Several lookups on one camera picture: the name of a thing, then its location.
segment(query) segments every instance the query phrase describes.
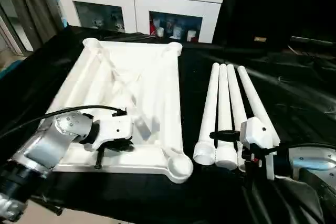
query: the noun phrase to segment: white cylinder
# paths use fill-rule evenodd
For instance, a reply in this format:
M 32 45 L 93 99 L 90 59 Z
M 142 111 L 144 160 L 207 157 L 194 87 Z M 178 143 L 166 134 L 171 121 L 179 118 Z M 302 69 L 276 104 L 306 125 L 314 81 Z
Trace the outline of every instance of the white cylinder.
M 225 64 L 221 64 L 219 67 L 218 130 L 232 130 L 229 86 Z M 238 160 L 234 143 L 218 140 L 216 165 L 229 170 L 237 168 Z
M 206 94 L 199 138 L 194 149 L 194 160 L 201 165 L 212 165 L 215 163 L 216 148 L 214 140 L 211 139 L 209 135 L 215 131 L 218 79 L 219 64 L 214 63 L 212 65 L 208 92 Z
M 259 95 L 253 86 L 253 83 L 248 76 L 248 73 L 246 72 L 246 69 L 243 66 L 238 67 L 238 73 L 240 76 L 240 79 L 242 80 L 244 90 L 247 96 L 247 99 L 250 103 L 251 109 L 253 111 L 254 116 L 259 118 L 261 122 L 270 130 L 272 134 L 272 141 L 273 146 L 279 146 L 280 144 L 280 138 L 278 136 L 278 133 L 276 132 L 272 121 L 270 120 L 265 107 L 263 103 L 261 102 L 261 99 L 259 98 Z
M 232 105 L 232 113 L 235 124 L 235 131 L 240 131 L 241 124 L 247 121 L 245 108 L 242 100 L 242 95 L 240 94 L 240 89 L 236 77 L 235 68 L 233 65 L 227 66 L 227 79 L 229 82 L 230 98 Z M 243 144 L 237 142 L 237 156 L 238 156 L 238 167 L 240 170 L 245 171 L 245 162 L 241 157 L 243 152 Z

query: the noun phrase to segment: black tablecloth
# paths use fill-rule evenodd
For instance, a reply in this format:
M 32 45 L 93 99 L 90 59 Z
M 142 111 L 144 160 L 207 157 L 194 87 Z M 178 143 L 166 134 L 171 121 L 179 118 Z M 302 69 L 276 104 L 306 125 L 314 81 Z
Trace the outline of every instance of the black tablecloth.
M 6 111 L 0 117 L 0 133 L 46 112 L 82 51 L 82 40 L 88 37 L 170 42 L 141 34 L 67 27 L 0 81 L 0 104 Z M 333 58 L 188 42 L 183 43 L 178 60 L 183 144 L 190 158 L 198 139 L 214 62 L 246 67 L 282 142 L 336 145 Z M 248 117 L 252 116 L 245 98 L 244 105 Z M 10 158 L 36 127 L 37 124 L 32 125 L 1 139 L 0 161 L 4 163 Z M 244 189 L 241 182 L 239 173 L 194 163 L 192 176 L 180 185 L 163 175 L 53 173 L 43 191 L 53 204 L 136 223 L 258 223 L 267 216 L 273 223 L 290 223 L 292 213 L 289 214 L 288 204 L 281 204 L 284 196 L 279 193 L 287 182 L 255 183 L 253 193 Z M 306 197 L 304 201 L 318 215 L 319 203 L 314 192 L 304 193 L 302 197 Z M 308 222 L 302 213 L 296 214 L 296 218 Z

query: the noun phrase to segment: glass door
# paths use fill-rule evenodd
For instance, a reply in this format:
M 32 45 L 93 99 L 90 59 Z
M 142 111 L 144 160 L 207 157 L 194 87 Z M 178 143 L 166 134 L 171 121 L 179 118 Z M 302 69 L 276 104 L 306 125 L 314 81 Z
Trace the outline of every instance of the glass door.
M 220 7 L 191 0 L 135 0 L 136 26 L 143 34 L 211 43 Z
M 73 26 L 136 33 L 134 0 L 60 0 Z
M 181 41 L 198 42 L 202 18 L 149 11 L 150 34 Z
M 125 26 L 120 6 L 73 2 L 81 26 L 124 33 Z

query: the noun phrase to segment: black cable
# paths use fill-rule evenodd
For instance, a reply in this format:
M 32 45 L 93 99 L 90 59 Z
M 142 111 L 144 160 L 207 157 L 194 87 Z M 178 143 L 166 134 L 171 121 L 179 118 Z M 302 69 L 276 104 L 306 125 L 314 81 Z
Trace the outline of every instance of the black cable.
M 54 115 L 60 115 L 60 114 L 64 114 L 64 113 L 68 113 L 68 112 L 72 112 L 72 111 L 86 110 L 86 109 L 106 109 L 106 110 L 113 110 L 113 111 L 116 111 L 116 112 L 124 112 L 122 109 L 117 109 L 117 108 L 114 108 L 114 107 L 104 106 L 104 105 L 85 105 L 85 106 L 67 108 L 67 109 L 51 112 L 51 113 L 48 113 L 48 114 L 44 114 L 44 115 L 39 116 L 37 118 L 31 119 L 31 120 L 29 120 L 29 121 L 27 121 L 23 124 L 20 124 L 19 126 L 16 126 L 16 127 L 12 128 L 11 130 L 6 131 L 2 135 L 0 135 L 0 139 L 2 139 L 3 137 L 5 137 L 5 136 L 7 136 L 7 135 L 9 135 L 9 134 L 11 134 L 15 131 L 18 131 L 18 130 L 26 127 L 27 125 L 29 125 L 31 123 L 34 123 L 36 121 L 40 121 L 42 119 L 45 119 L 45 118 L 48 118 L 48 117 L 51 117 L 51 116 L 54 116 Z
M 283 151 L 291 148 L 297 147 L 320 147 L 320 148 L 329 148 L 336 150 L 336 146 L 332 144 L 322 144 L 322 143 L 297 143 L 297 144 L 281 144 L 280 146 L 276 146 L 270 149 L 264 149 L 264 154 L 268 155 L 272 152 Z

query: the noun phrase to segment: curtain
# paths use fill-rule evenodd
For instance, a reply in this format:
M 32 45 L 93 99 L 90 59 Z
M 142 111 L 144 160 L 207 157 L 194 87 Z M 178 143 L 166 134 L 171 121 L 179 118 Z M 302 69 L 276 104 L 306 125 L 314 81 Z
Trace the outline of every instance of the curtain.
M 56 0 L 12 0 L 12 2 L 34 50 L 63 29 Z

